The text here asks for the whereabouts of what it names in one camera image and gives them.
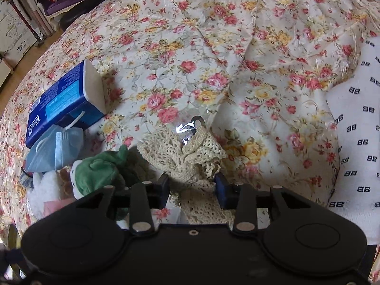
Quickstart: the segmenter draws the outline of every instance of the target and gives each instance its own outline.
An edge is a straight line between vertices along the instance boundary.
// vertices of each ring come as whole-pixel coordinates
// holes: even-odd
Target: wooden floor
[[[56,32],[45,40],[41,47],[32,47],[18,63],[14,73],[5,80],[0,88],[0,114],[3,115],[6,104],[12,97],[14,91],[31,70],[38,58],[61,36],[61,32]]]

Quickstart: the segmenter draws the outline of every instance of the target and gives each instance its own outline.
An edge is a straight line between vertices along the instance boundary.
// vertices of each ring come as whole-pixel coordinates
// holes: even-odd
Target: screw
[[[240,222],[236,225],[236,228],[240,231],[252,231],[255,229],[255,226],[250,222]]]
[[[198,234],[199,234],[199,231],[197,231],[195,229],[189,231],[190,236],[197,236]]]
[[[151,225],[147,222],[136,222],[132,225],[134,231],[141,233],[143,231],[150,230]]]

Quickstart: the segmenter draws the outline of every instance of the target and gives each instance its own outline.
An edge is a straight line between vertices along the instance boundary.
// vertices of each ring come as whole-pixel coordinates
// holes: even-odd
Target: floral tablecloth
[[[106,0],[49,48],[5,109],[1,236],[9,222],[22,234],[35,221],[18,181],[29,109],[85,58],[103,75],[109,112],[86,132],[93,153],[207,106],[231,182],[282,184],[326,204],[339,156],[325,91],[350,77],[379,17],[375,0]]]

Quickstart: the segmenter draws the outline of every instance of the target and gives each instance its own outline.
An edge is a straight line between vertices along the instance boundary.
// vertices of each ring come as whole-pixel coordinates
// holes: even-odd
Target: blue face mask
[[[71,125],[66,128],[52,125],[30,149],[25,170],[45,172],[72,164],[83,148],[83,129]]]

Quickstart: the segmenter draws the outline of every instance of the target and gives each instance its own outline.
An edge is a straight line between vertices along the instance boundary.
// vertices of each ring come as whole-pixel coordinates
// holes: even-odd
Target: white cloth with bb print
[[[327,93],[341,166],[329,209],[380,243],[380,37],[364,41],[354,77]]]

